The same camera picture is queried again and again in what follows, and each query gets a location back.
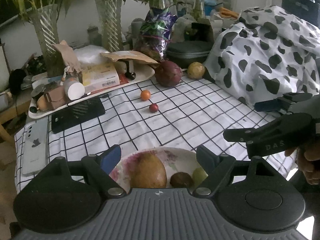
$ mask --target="cherry tomato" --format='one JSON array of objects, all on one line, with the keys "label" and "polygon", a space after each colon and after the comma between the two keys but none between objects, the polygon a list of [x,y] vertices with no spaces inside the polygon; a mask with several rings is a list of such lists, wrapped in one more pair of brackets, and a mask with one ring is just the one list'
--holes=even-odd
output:
[{"label": "cherry tomato", "polygon": [[151,93],[149,90],[143,90],[140,94],[140,97],[143,101],[147,101],[150,99],[151,97]]},{"label": "cherry tomato", "polygon": [[150,112],[155,113],[156,111],[159,110],[159,107],[157,104],[152,104],[149,106],[149,110],[150,110]]}]

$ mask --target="table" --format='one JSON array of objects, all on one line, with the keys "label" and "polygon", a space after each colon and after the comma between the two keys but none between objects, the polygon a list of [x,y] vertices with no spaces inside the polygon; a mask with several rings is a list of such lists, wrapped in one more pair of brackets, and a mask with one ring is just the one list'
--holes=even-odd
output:
[{"label": "table", "polygon": [[31,102],[31,92],[31,88],[22,90],[17,97],[17,103],[14,102],[11,107],[0,112],[0,136],[12,146],[15,145],[14,138],[4,129],[2,124],[28,111]]},{"label": "table", "polygon": [[[142,90],[151,92],[150,100],[140,99]],[[225,152],[238,160],[248,160],[245,144],[227,142],[223,131],[260,127],[274,120],[271,115],[257,113],[240,103],[215,84],[186,76],[174,88],[160,86],[153,77],[114,90],[109,98],[101,101],[106,113],[98,118],[57,134],[53,134],[49,126],[48,162],[58,156],[68,161],[80,160],[88,154],[100,154],[114,144],[121,146],[122,157],[159,146],[195,151],[204,145],[217,155]],[[158,104],[158,112],[149,111],[151,103]],[[34,177],[21,173],[27,128],[28,125],[15,136],[17,192]],[[286,158],[284,153],[265,159],[285,177],[294,165],[294,156]],[[82,177],[73,179],[83,181]]]}]

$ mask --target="white tray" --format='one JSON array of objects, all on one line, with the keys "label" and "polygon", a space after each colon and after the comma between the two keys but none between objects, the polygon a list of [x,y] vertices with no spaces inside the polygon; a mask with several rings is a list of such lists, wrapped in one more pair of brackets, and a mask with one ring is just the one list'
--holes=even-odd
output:
[{"label": "white tray", "polygon": [[[52,111],[45,111],[45,112],[42,112],[42,111],[38,111],[36,112],[35,114],[34,113],[31,113],[30,110],[28,111],[28,115],[30,118],[32,119],[39,119],[39,118],[42,118],[42,117],[45,117],[49,114],[52,114],[56,111],[59,111],[63,108],[66,108],[67,106],[71,106],[71,105],[74,105],[76,103],[79,103],[81,101],[84,101],[84,100],[87,100],[89,98],[93,98],[93,97],[96,97],[96,96],[100,96],[102,94],[105,94],[105,93],[108,93],[112,90],[116,90],[118,88],[123,88],[123,87],[126,87],[126,86],[129,86],[129,85],[132,85],[132,84],[135,84],[135,83],[138,83],[138,82],[142,82],[142,81],[145,81],[145,80],[148,80],[150,77],[152,77],[154,74],[155,74],[155,71],[153,70],[153,68],[151,68],[149,65],[137,65],[137,66],[134,66],[134,72],[136,73],[136,78],[135,80],[133,81],[129,81],[129,83],[127,84],[124,84],[124,85],[120,85],[120,86],[116,86],[116,87],[112,87],[112,88],[109,88],[109,89],[106,89],[106,90],[103,90],[99,93],[96,93],[96,94],[93,94],[93,95],[89,95],[87,97],[84,97],[84,98],[80,98],[78,100],[74,100],[66,105],[63,105],[63,106],[60,106],[59,108],[57,108],[56,110],[52,110]],[[31,103],[30,103],[30,107],[31,106],[35,106],[36,107],[36,101],[34,99],[31,99]]]}]

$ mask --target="barcode label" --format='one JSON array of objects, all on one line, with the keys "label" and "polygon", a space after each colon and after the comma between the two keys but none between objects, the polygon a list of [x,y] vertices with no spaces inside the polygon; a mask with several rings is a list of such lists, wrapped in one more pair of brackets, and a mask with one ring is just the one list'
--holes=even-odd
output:
[{"label": "barcode label", "polygon": [[109,86],[109,85],[112,85],[112,84],[115,84],[115,83],[116,83],[115,81],[110,81],[110,82],[102,84],[102,87],[106,87],[106,86]]}]

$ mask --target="cow print blanket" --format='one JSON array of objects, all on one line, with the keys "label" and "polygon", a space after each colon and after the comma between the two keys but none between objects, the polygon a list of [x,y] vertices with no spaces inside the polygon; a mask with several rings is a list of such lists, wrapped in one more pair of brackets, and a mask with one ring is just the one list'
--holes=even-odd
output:
[{"label": "cow print blanket", "polygon": [[278,6],[250,8],[204,63],[216,84],[254,105],[288,92],[319,94],[320,30]]}]

